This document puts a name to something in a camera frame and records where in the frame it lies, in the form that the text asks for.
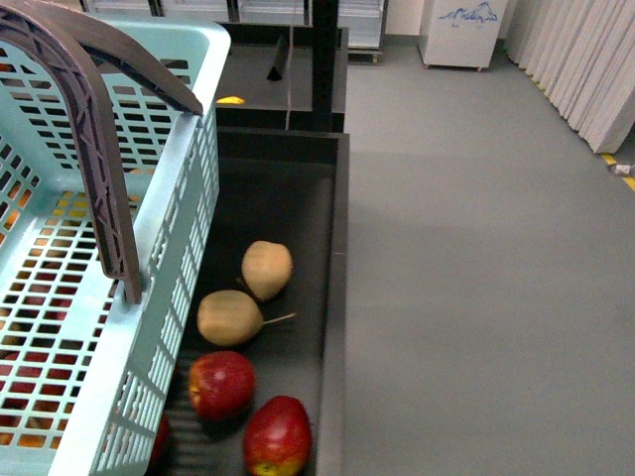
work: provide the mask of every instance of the metal rack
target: metal rack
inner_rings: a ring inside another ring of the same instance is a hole
[[[318,0],[78,0],[99,13],[134,13],[216,22],[267,25],[316,24]],[[383,50],[388,0],[341,0],[337,26],[348,29],[349,53],[377,62]]]

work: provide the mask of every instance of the red apple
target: red apple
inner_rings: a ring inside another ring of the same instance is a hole
[[[15,361],[20,354],[13,352],[7,355],[3,361]],[[20,377],[38,378],[42,374],[42,367],[37,365],[38,363],[46,362],[49,358],[49,354],[46,352],[28,352],[26,355],[26,362],[33,363],[34,365],[22,364],[17,372],[17,379],[11,385],[11,392],[17,394],[32,394],[36,388],[36,384],[32,382],[24,382]],[[74,364],[76,357],[72,355],[56,355],[54,362],[57,364]],[[3,363],[0,364],[0,378],[6,377],[11,373],[13,364]],[[41,388],[42,395],[63,395],[65,390],[65,381],[70,378],[72,371],[69,369],[52,368],[46,375],[48,383],[44,384]],[[51,380],[59,380],[59,383],[51,383]],[[4,389],[5,382],[0,380],[0,391]],[[6,399],[4,406],[14,409],[22,409],[27,403],[25,399],[11,398]]]
[[[254,368],[238,352],[211,352],[190,367],[191,405],[207,421],[239,416],[250,407],[255,388]]]
[[[243,457],[255,476],[295,476],[309,461],[311,426],[302,403],[278,396],[249,420]]]
[[[170,447],[170,421],[166,414],[161,415],[159,428],[157,429],[157,437],[155,438],[152,453],[150,454],[150,468],[153,468],[161,460],[163,455]]]

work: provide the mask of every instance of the gray vinyl floor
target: gray vinyl floor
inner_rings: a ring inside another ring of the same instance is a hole
[[[388,47],[346,124],[346,475],[635,474],[635,192],[503,54]]]

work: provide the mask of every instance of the white freezer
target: white freezer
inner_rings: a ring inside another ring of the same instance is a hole
[[[429,0],[419,49],[424,65],[489,67],[507,0]]]

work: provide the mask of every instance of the shopping basket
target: shopping basket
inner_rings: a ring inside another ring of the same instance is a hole
[[[7,26],[21,3],[0,1],[0,38],[5,28],[33,27]],[[47,34],[78,21],[66,13],[51,20],[46,10],[38,20]],[[213,96],[227,33],[162,19],[106,22],[189,86],[201,115],[153,89],[166,79],[155,69],[148,80],[125,61],[113,67],[119,57],[94,56],[134,217],[140,288],[130,299],[134,263],[120,277],[110,273],[120,279],[104,274],[128,245],[121,232],[104,245],[97,230],[117,230],[91,220],[108,190],[93,201],[71,129],[76,111],[51,73],[57,66],[0,39],[0,474],[143,474],[218,194]]]

